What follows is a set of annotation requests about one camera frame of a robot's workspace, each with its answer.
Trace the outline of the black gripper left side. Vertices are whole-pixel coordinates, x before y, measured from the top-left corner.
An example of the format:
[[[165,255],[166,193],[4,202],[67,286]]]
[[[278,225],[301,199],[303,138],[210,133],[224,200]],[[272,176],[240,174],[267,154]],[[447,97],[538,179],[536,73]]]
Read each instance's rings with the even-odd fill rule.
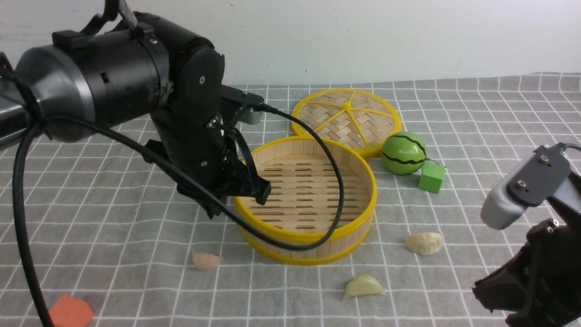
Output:
[[[173,90],[164,108],[151,113],[169,160],[222,203],[231,197],[253,198],[265,205],[271,193],[266,179],[253,176],[239,161],[231,132],[220,114],[225,58],[211,46],[183,50],[172,62]],[[197,188],[177,183],[213,219],[224,211]]]

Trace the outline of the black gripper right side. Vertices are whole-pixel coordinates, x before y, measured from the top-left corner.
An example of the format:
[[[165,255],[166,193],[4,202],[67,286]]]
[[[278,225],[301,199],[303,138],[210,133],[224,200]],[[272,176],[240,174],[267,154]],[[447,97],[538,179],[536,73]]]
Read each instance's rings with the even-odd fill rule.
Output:
[[[509,327],[564,327],[580,318],[580,176],[565,181],[565,200],[548,199],[563,224],[533,226],[519,252],[476,281],[472,292],[483,308],[507,311]]]

